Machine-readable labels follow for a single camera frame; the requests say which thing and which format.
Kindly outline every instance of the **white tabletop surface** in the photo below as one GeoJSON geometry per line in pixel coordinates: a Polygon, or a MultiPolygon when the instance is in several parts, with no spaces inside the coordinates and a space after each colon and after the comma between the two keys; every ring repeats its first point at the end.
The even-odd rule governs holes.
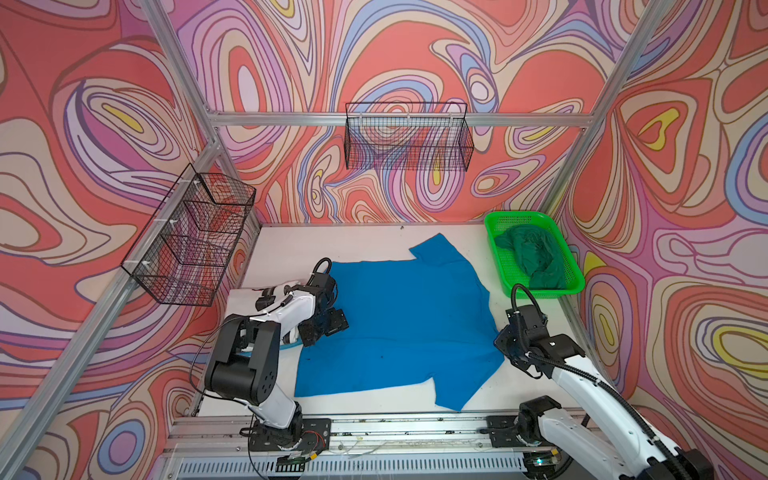
{"type": "MultiPolygon", "coordinates": [[[[507,324],[509,298],[502,292],[496,265],[483,225],[264,227],[259,235],[242,287],[272,286],[288,280],[306,280],[317,260],[330,257],[339,262],[363,260],[411,260],[409,248],[442,233],[472,264],[478,278],[491,293],[490,309],[498,329],[507,324]]],[[[557,300],[539,300],[549,317],[549,333],[567,333],[571,327],[557,300]]],[[[277,384],[292,396],[301,346],[280,351],[277,384]]],[[[546,377],[529,378],[508,361],[467,402],[463,411],[509,410],[520,402],[549,395],[564,407],[578,406],[546,377]]],[[[395,413],[449,411],[435,405],[433,381],[411,386],[297,398],[310,415],[337,413],[395,413]]],[[[205,398],[198,415],[243,415],[245,409],[232,402],[205,398]]]]}

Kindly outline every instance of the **black wire basket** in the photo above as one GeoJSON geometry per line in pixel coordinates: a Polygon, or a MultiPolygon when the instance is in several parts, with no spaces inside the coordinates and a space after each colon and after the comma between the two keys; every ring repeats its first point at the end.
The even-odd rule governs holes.
{"type": "Polygon", "coordinates": [[[212,305],[255,200],[237,179],[196,173],[135,268],[123,268],[158,303],[212,305]]]}
{"type": "Polygon", "coordinates": [[[466,113],[461,102],[350,102],[346,167],[467,171],[475,144],[466,113]]]}

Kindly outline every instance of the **dark green cloth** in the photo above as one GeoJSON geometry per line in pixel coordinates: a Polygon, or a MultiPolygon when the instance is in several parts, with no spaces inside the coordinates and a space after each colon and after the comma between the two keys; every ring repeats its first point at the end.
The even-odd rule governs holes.
{"type": "Polygon", "coordinates": [[[531,277],[531,290],[564,290],[565,265],[551,233],[536,225],[518,225],[495,238],[496,246],[512,250],[515,262],[531,277]]]}

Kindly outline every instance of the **green laundry basket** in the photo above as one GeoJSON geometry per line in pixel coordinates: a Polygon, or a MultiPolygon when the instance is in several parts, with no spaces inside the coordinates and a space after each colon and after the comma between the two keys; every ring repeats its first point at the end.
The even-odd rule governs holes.
{"type": "MultiPolygon", "coordinates": [[[[565,290],[531,290],[531,293],[537,298],[558,298],[563,295],[579,293],[584,289],[584,274],[579,270],[568,245],[565,243],[563,234],[560,233],[558,225],[545,214],[540,212],[491,212],[485,216],[485,229],[488,231],[488,242],[491,245],[493,259],[496,261],[498,275],[502,279],[502,288],[504,293],[511,295],[512,287],[516,283],[522,283],[528,286],[531,278],[515,262],[515,254],[512,250],[498,248],[494,239],[507,231],[508,228],[516,225],[532,224],[543,228],[552,234],[560,246],[563,254],[565,266],[565,281],[567,287],[565,290]]],[[[518,290],[518,298],[527,298],[525,292],[518,290]]]]}

